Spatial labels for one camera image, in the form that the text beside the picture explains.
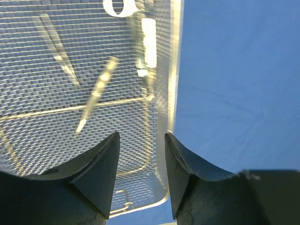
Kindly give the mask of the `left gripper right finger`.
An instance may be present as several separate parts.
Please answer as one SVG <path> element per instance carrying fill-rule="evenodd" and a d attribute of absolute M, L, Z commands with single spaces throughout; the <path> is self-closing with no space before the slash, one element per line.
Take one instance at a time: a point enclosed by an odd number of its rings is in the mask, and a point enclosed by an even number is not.
<path fill-rule="evenodd" d="M 165 135 L 172 215 L 179 225 L 297 225 L 297 170 L 226 171 Z"/>

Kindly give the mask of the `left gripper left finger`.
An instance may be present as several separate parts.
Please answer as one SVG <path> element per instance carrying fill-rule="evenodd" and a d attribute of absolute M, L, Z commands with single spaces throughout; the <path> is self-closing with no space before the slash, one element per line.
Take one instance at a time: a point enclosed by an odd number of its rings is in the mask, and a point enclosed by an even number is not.
<path fill-rule="evenodd" d="M 104 225 L 120 154 L 114 132 L 90 150 L 40 175 L 0 174 L 3 225 Z"/>

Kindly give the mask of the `blue surgical drape cloth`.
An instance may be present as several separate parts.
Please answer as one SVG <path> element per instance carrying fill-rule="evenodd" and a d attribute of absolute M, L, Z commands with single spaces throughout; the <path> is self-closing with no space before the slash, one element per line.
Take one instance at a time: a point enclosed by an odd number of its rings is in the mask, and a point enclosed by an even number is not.
<path fill-rule="evenodd" d="M 231 173 L 300 172 L 299 1 L 155 1 L 155 10 L 169 15 L 180 37 L 173 135 Z M 109 223 L 177 221 L 169 197 Z"/>

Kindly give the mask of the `wire mesh instrument tray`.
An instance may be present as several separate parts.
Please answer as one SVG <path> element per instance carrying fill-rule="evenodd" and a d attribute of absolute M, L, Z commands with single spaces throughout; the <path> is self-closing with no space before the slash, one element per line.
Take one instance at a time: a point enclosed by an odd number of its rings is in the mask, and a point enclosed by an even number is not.
<path fill-rule="evenodd" d="M 176 114 L 180 37 L 155 1 L 1 1 L 2 171 L 41 174 L 118 132 L 110 217 L 167 201 L 164 136 Z M 75 135 L 110 57 L 118 65 Z"/>

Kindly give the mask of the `steel forceps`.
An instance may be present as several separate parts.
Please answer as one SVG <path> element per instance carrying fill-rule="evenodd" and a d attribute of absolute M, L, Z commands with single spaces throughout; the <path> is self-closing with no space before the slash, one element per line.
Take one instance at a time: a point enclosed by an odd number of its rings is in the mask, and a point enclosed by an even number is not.
<path fill-rule="evenodd" d="M 105 65 L 104 70 L 99 75 L 92 89 L 90 97 L 86 103 L 86 106 L 82 112 L 79 124 L 75 130 L 75 135 L 79 135 L 79 133 L 82 131 L 83 127 L 85 126 L 89 115 L 91 114 L 94 106 L 98 103 L 99 99 L 101 98 L 105 90 L 105 87 L 107 86 L 109 80 L 111 79 L 112 74 L 118 65 L 118 61 L 119 61 L 118 58 L 110 57 L 108 62 Z"/>

